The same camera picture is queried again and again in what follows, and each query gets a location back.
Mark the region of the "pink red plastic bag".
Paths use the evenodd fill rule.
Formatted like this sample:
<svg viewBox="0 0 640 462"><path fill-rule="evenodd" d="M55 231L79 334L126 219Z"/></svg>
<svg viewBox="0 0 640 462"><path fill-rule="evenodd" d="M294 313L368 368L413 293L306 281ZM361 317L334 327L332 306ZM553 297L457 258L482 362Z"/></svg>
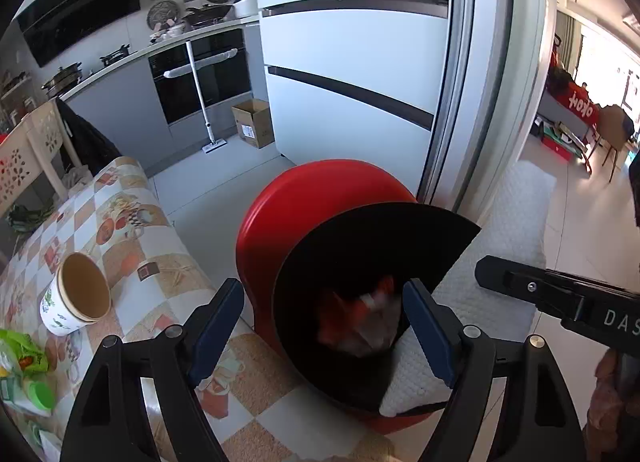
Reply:
<svg viewBox="0 0 640 462"><path fill-rule="evenodd" d="M357 357L378 352L392 346L400 312L401 300L390 277L350 302L332 294L319 312L318 341Z"/></svg>

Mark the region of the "green snack wrapper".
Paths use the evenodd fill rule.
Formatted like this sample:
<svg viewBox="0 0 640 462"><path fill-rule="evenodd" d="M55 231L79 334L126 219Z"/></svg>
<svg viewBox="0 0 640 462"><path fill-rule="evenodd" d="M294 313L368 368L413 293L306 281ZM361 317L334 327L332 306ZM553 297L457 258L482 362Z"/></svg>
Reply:
<svg viewBox="0 0 640 462"><path fill-rule="evenodd" d="M46 353L25 333L11 330L0 331L1 343L11 349L20 365L22 375L34 375L49 371Z"/></svg>

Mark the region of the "brown wooden chair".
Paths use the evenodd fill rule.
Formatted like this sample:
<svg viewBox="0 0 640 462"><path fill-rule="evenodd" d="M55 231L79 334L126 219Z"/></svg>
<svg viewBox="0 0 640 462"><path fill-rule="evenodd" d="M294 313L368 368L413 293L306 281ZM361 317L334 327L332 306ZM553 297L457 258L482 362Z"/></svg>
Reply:
<svg viewBox="0 0 640 462"><path fill-rule="evenodd" d="M610 180L612 180L618 154L624 150L626 142L634 134L634 121L620 106L617 104L609 104L600 110L598 133L600 137L610 145L608 152L606 152L604 162L606 162L611 152L614 152L612 172L610 175Z"/></svg>

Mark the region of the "checkered floral tablecloth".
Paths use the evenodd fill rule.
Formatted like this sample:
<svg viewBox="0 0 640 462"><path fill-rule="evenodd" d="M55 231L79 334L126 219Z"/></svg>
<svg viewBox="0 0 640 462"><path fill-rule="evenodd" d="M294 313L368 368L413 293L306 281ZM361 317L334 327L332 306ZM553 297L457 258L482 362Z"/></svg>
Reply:
<svg viewBox="0 0 640 462"><path fill-rule="evenodd" d="M89 256L112 306L100 321L56 336L39 308L60 261ZM62 437L80 383L102 338L154 338L208 303L215 287L167 219L137 161L119 158L71 196L24 243L1 275L1 324L40 346L56 403L50 416L9 407L10 422L38 449ZM196 391L204 416L233 461L393 461L387 437L314 396L250 328L239 323L218 366Z"/></svg>

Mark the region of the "red banner furniture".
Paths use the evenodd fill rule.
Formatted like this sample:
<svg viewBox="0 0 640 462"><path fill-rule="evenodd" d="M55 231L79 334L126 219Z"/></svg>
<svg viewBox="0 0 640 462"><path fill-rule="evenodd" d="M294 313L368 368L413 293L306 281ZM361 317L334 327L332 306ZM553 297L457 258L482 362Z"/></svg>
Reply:
<svg viewBox="0 0 640 462"><path fill-rule="evenodd" d="M559 58L561 44L562 38L555 34L546 89L563 110L560 121L583 141L587 141L589 131L599 121L600 106L591 101L587 89L578 86L564 69Z"/></svg>

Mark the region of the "green vegetables on chair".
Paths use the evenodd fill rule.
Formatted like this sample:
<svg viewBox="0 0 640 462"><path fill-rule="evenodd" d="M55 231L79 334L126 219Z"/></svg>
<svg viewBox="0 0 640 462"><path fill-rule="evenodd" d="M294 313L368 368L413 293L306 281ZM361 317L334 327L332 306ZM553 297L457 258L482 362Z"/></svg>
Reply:
<svg viewBox="0 0 640 462"><path fill-rule="evenodd" d="M38 208L38 210L29 210L25 205L14 204L6 214L6 221L16 234L30 234L37 230L53 211L53 203Z"/></svg>

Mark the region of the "red plastic stool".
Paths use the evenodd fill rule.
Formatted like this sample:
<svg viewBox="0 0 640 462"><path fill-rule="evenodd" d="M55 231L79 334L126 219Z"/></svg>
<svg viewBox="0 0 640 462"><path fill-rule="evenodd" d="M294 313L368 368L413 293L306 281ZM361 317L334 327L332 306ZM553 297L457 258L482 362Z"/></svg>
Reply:
<svg viewBox="0 0 640 462"><path fill-rule="evenodd" d="M400 289L418 278L434 290L477 228L416 202L391 174L354 160L287 170L262 190L236 240L239 275L254 307L256 333L315 390L379 433L395 433L437 411L415 404L396 418L378 411L390 382L392 351L356 356L319 340L328 296Z"/></svg>

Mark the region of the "white stick mop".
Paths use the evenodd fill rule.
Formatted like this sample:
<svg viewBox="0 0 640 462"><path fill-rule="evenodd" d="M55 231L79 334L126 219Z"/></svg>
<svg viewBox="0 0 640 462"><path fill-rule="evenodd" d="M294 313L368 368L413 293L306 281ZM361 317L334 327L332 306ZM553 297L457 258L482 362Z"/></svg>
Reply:
<svg viewBox="0 0 640 462"><path fill-rule="evenodd" d="M202 151L212 152L226 144L221 137L214 107L248 91L248 72L241 37L224 35L187 40L150 60L154 84L169 129Z"/></svg>

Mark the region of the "small cardboard box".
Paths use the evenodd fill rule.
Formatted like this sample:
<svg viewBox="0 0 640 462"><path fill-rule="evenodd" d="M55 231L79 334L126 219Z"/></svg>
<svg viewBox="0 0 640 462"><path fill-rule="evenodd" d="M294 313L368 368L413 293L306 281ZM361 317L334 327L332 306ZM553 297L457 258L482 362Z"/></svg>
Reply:
<svg viewBox="0 0 640 462"><path fill-rule="evenodd" d="M232 107L238 135L247 144L261 149L274 141L270 107L267 101L250 99Z"/></svg>

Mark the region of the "steel cooking pot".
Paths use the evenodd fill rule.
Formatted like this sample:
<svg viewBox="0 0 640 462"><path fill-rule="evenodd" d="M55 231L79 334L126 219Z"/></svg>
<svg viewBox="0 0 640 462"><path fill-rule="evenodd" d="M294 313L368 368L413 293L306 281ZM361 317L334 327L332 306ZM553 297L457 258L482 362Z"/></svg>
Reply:
<svg viewBox="0 0 640 462"><path fill-rule="evenodd" d="M75 62L66 68L60 67L55 76L41 85L49 98L65 94L81 80L81 63Z"/></svg>

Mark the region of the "white refrigerator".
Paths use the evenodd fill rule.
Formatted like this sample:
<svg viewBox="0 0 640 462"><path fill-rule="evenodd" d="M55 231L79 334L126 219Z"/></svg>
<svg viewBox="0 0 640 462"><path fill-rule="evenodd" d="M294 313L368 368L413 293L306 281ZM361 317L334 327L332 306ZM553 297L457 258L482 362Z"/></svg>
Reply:
<svg viewBox="0 0 640 462"><path fill-rule="evenodd" d="M274 139L295 164L353 159L420 188L449 0L258 0Z"/></svg>

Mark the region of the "black built-in oven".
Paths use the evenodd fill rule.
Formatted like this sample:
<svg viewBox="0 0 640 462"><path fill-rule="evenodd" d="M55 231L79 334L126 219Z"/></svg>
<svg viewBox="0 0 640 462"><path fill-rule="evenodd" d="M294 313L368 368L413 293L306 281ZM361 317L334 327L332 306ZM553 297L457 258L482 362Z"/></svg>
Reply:
<svg viewBox="0 0 640 462"><path fill-rule="evenodd" d="M168 124L250 91L243 31L235 29L191 40L149 58L160 105Z"/></svg>

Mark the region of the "black wok pan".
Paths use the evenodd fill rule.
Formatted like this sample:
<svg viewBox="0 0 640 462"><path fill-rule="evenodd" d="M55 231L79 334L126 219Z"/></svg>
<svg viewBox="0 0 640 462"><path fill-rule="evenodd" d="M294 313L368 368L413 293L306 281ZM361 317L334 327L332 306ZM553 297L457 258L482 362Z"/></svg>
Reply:
<svg viewBox="0 0 640 462"><path fill-rule="evenodd" d="M183 16L183 21L186 22L192 29L200 28L201 26L211 26L221 22L221 20L231 10L230 4L215 4L205 5L203 7L186 7L186 14Z"/></svg>

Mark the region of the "black range hood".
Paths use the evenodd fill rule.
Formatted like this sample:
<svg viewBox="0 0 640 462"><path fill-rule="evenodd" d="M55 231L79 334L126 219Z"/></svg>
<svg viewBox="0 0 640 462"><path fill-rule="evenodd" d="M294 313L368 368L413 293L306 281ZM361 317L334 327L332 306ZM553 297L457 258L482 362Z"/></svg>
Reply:
<svg viewBox="0 0 640 462"><path fill-rule="evenodd" d="M140 9L140 0L34 0L17 23L38 66Z"/></svg>

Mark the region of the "white rice cooker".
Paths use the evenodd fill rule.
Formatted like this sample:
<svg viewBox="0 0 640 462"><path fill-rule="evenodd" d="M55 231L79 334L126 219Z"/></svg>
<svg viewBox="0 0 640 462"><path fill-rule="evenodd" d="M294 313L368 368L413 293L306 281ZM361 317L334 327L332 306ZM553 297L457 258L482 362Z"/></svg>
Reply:
<svg viewBox="0 0 640 462"><path fill-rule="evenodd" d="M233 15L235 19L243 19L258 14L257 0L234 0Z"/></svg>

